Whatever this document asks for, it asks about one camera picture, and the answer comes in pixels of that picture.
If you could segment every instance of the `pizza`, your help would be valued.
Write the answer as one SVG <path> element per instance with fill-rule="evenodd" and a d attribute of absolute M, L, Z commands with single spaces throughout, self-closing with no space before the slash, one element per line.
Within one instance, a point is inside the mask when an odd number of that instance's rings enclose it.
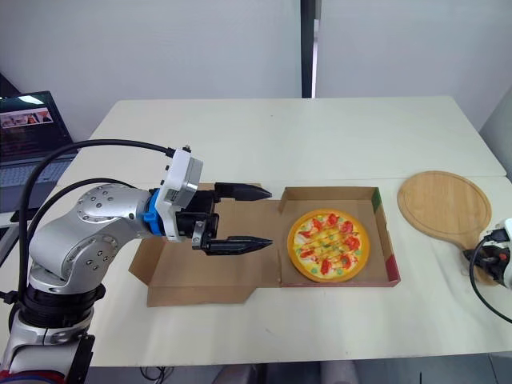
<path fill-rule="evenodd" d="M 292 226 L 287 245 L 295 267 L 317 282 L 352 278 L 370 253 L 362 224 L 338 210 L 315 210 L 302 216 Z"/>

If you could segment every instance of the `tomato slice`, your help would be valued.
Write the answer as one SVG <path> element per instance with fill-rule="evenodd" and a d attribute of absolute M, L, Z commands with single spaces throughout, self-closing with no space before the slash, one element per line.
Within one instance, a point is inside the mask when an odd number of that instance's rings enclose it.
<path fill-rule="evenodd" d="M 343 242 L 343 244 L 348 246 L 350 250 L 357 250 L 361 245 L 359 239 L 355 238 L 354 236 L 349 236 L 347 240 Z"/>
<path fill-rule="evenodd" d="M 332 266 L 332 262 L 330 262 L 328 259 L 324 258 L 322 262 L 322 267 L 320 268 L 320 272 L 322 274 L 327 274 Z"/>
<path fill-rule="evenodd" d="M 345 222 L 343 222 L 340 231 L 343 232 L 344 234 L 349 234 L 354 231 L 354 224 L 346 220 Z"/>
<path fill-rule="evenodd" d="M 352 265 L 352 261 L 345 254 L 342 254 L 339 259 L 342 261 L 342 267 L 344 270 L 348 270 L 350 268 L 350 266 Z"/>
<path fill-rule="evenodd" d="M 338 223 L 339 216 L 336 216 L 335 214 L 330 214 L 327 218 L 327 225 L 329 226 L 335 226 L 336 223 Z"/>
<path fill-rule="evenodd" d="M 301 253 L 301 258 L 307 258 L 308 256 L 311 256 L 314 254 L 314 250 L 306 250 Z"/>
<path fill-rule="evenodd" d="M 317 229 L 317 230 L 321 230 L 322 229 L 322 223 L 317 220 L 316 218 L 313 218 L 313 226 Z"/>
<path fill-rule="evenodd" d="M 310 230 L 301 230 L 298 234 L 300 234 L 301 236 L 304 236 L 305 238 L 311 238 Z"/>

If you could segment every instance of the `robotic arm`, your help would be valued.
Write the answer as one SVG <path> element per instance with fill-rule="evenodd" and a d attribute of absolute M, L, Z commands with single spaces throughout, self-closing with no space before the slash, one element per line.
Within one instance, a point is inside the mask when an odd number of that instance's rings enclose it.
<path fill-rule="evenodd" d="M 13 312 L 0 382 L 85 380 L 94 344 L 94 336 L 87 334 L 93 304 L 105 294 L 102 280 L 109 265 L 130 240 L 191 238 L 194 249 L 209 255 L 244 254 L 272 243 L 251 236 L 216 239 L 214 206 L 221 198 L 253 201 L 271 194 L 230 183 L 197 190 L 201 170 L 202 162 L 191 157 L 188 147 L 176 150 L 160 189 L 97 186 L 70 212 L 36 232 L 29 285 Z"/>

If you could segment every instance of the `pizza box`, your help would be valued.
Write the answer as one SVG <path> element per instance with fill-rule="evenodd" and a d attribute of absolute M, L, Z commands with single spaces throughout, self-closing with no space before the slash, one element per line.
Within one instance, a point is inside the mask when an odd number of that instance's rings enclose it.
<path fill-rule="evenodd" d="M 298 218 L 316 209 L 347 212 L 366 228 L 370 256 L 364 269 L 349 281 L 314 282 L 300 274 L 288 257 L 286 237 L 290 228 Z M 400 282 L 377 187 L 287 187 L 280 200 L 225 199 L 215 211 L 220 215 L 218 238 L 252 235 L 271 238 L 274 244 L 239 256 L 206 256 L 192 250 L 190 241 L 144 239 L 130 272 L 148 285 L 148 306 L 240 303 L 256 288 L 392 287 Z"/>

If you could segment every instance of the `wooden cutting board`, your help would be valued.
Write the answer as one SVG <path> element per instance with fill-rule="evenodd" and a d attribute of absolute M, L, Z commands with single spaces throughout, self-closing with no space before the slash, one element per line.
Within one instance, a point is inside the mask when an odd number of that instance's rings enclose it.
<path fill-rule="evenodd" d="M 480 188 L 437 170 L 407 179 L 398 192 L 398 206 L 414 228 L 461 250 L 476 247 L 491 216 L 489 200 Z M 481 282 L 494 283 L 479 268 L 475 271 Z"/>

